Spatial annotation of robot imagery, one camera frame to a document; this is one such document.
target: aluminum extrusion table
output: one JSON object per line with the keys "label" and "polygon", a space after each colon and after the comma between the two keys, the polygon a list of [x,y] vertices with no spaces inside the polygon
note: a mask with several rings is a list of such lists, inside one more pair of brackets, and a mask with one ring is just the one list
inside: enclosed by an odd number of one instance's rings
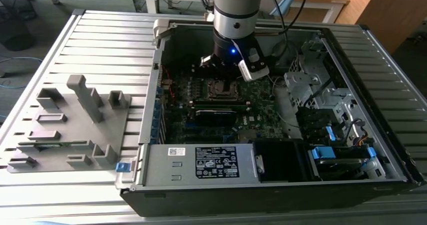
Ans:
{"label": "aluminum extrusion table", "polygon": [[[202,217],[139,217],[119,196],[117,172],[72,171],[46,173],[7,172],[20,131],[34,118],[36,93],[43,87],[66,89],[70,74],[84,74],[101,94],[122,90],[133,95],[121,157],[134,157],[146,105],[147,81],[153,69],[157,19],[201,21],[199,16],[107,11],[76,11],[71,16],[44,62],[23,92],[0,129],[0,220],[50,221],[64,224],[198,224],[313,220],[342,224],[425,220],[427,189],[386,196],[357,207],[289,213],[231,214]],[[261,23],[279,24],[261,20]],[[314,26],[299,23],[299,26]],[[341,46],[370,90],[389,123],[411,153],[422,173],[427,173],[427,102],[370,30],[355,25],[321,24],[334,32]]]}

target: blue cable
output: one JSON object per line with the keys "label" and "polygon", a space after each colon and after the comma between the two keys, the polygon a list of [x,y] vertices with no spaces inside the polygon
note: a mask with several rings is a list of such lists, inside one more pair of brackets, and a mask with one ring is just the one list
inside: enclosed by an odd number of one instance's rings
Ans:
{"label": "blue cable", "polygon": [[[11,61],[11,60],[14,60],[14,59],[36,60],[36,61],[40,62],[40,64],[42,64],[42,62],[43,62],[43,60],[42,60],[40,58],[31,57],[31,56],[8,57],[8,56],[0,55],[0,57],[7,58],[7,59],[4,59],[4,60],[0,61],[0,64],[4,63],[4,62],[7,62],[7,61]],[[23,89],[23,88],[26,88],[26,86],[6,86],[6,85],[0,85],[0,88],[4,88],[4,89]]]}
{"label": "blue cable", "polygon": [[4,85],[0,85],[0,88],[4,88],[4,89],[23,89],[24,87],[27,87],[27,86],[4,86]]}

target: trash bin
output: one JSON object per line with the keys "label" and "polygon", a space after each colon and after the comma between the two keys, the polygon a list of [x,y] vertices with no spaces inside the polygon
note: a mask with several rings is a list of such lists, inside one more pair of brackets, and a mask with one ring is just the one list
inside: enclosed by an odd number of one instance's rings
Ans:
{"label": "trash bin", "polygon": [[38,16],[30,0],[0,0],[0,44],[11,51],[28,49],[36,42],[24,20]]}

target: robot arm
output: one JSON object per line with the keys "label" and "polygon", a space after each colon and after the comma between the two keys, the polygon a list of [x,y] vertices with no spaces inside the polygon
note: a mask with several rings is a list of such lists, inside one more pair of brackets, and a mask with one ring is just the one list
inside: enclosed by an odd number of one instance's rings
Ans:
{"label": "robot arm", "polygon": [[[266,58],[254,31],[262,0],[215,0],[214,53],[202,59],[202,66],[238,66],[250,82],[269,75]],[[293,0],[283,0],[286,11]]]}

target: open computer chassis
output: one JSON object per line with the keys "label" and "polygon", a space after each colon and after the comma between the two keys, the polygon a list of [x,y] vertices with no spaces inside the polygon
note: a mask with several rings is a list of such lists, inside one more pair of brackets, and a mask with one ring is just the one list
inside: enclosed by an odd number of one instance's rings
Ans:
{"label": "open computer chassis", "polygon": [[[159,24],[135,182],[121,191],[141,216],[346,208],[425,183],[330,29],[294,27],[281,59],[283,38],[259,38],[277,68],[246,83],[193,74],[182,56],[213,51],[211,23]],[[235,153],[227,174],[209,169]]]}

